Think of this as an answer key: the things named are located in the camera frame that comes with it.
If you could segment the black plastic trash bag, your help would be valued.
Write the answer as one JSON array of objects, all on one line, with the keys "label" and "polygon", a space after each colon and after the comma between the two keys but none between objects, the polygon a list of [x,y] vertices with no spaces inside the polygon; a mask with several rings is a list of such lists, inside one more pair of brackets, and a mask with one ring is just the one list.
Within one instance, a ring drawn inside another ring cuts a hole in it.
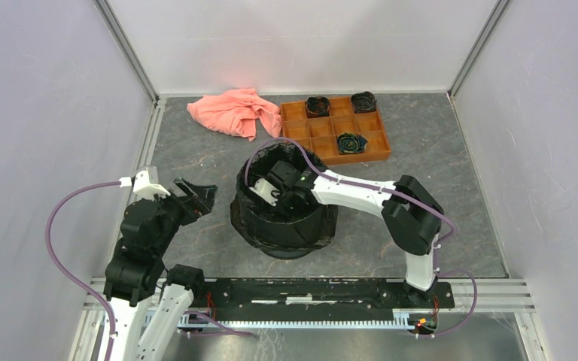
[{"label": "black plastic trash bag", "polygon": [[321,249],[336,234],[339,207],[321,205],[314,199],[308,204],[300,197],[280,190],[277,205],[269,205],[254,194],[252,187],[266,178],[277,162],[286,162],[297,171],[310,171],[299,148],[291,143],[277,143],[258,150],[246,160],[236,176],[236,194],[230,204],[233,228],[258,250],[263,247],[283,249]]}]

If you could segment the dark blue trash bin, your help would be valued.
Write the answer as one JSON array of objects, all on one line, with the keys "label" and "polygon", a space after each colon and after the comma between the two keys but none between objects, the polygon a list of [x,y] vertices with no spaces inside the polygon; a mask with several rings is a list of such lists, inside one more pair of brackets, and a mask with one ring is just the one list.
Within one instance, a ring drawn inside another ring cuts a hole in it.
[{"label": "dark blue trash bin", "polygon": [[269,248],[269,247],[260,248],[260,251],[266,254],[267,256],[281,260],[299,259],[309,255],[312,252],[311,249],[283,249],[283,248]]}]

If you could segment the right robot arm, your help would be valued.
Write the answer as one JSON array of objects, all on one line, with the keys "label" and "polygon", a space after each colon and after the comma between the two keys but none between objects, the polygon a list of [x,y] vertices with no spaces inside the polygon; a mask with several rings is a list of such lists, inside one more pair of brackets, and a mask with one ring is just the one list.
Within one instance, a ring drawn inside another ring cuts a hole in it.
[{"label": "right robot arm", "polygon": [[250,188],[274,211],[295,211],[301,206],[335,205],[372,214],[384,221],[393,242],[405,253],[404,295],[423,307],[435,296],[437,269],[434,247],[444,210],[412,176],[398,181],[374,181],[338,174],[325,167],[278,161]]}]

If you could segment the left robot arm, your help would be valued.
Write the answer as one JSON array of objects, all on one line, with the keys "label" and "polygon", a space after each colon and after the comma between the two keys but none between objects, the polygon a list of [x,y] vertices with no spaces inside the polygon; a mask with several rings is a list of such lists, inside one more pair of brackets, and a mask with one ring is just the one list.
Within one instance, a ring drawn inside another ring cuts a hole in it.
[{"label": "left robot arm", "polygon": [[137,199],[127,206],[103,294],[110,309],[105,360],[160,360],[183,313],[206,297],[202,269],[163,256],[178,230],[211,213],[217,186],[177,178],[164,187],[145,173],[121,179]]}]

